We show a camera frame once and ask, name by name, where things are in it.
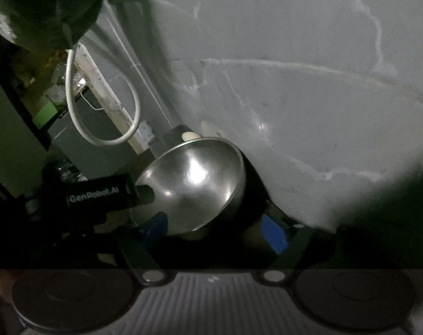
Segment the steel bowl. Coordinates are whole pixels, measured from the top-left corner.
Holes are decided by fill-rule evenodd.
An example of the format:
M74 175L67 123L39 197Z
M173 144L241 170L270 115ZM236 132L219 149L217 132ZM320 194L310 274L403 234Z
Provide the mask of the steel bowl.
M197 138L170 149L140 174L137 188L150 187L154 199L130 217L143 225L164 212L169 235L196 235L236 210L245 183L245 163L235 144Z

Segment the dark grey cabinet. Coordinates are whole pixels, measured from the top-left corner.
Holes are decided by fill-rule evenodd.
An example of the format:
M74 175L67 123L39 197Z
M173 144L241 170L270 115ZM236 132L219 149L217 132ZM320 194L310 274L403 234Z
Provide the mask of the dark grey cabinet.
M76 100L79 117L96 137L111 140L121 135L100 103L89 90ZM111 176L125 170L137 160L137 153L128 143L114 147L97 147L86 141L65 114L49 129L50 137L66 157L87 178Z

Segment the green box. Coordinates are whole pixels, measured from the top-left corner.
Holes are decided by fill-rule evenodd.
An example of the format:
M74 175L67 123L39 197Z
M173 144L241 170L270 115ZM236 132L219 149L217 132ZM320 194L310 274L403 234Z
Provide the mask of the green box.
M58 113L55 106L50 102L41 108L33 117L33 123L38 128L44 127Z

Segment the small cream cylinder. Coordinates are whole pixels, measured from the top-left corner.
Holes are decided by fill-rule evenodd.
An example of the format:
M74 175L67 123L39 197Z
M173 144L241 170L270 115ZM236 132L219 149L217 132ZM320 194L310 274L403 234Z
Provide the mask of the small cream cylinder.
M182 140L183 140L184 142L188 142L188 141L192 141L192 140L195 140L195 139L201 138L201 136L200 136L199 134L197 134L196 132L194 132L194 131L185 131L185 132L181 135L181 137L182 137Z

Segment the dark plastic bag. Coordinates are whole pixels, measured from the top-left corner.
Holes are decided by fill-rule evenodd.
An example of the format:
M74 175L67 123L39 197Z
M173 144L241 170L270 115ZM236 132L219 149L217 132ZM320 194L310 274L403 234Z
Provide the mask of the dark plastic bag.
M103 0L0 0L0 35L29 51L70 49L96 22Z

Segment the white painted wooden post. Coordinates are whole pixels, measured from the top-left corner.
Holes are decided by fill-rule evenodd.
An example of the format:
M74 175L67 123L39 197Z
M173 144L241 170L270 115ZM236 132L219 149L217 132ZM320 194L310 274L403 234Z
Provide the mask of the white painted wooden post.
M74 97L71 90L67 89L66 96L70 99L69 113L74 121L75 128L80 132L81 136L98 147L115 147L119 144L128 143L137 154L142 154L147 149L147 144L137 131L141 118L141 103L127 69L110 53L90 39L78 43L74 47L74 51L69 53L69 57L71 58L71 65L76 66L81 72L95 99L100 103L105 114L120 132L117 138L106 138L104 134L100 133L99 129L89 129L74 107ZM134 101L134 109L131 110L134 113L133 116L123 106L121 100L103 76L95 61L97 57L102 58L110 66L114 67L118 72L118 76L128 85L128 91Z

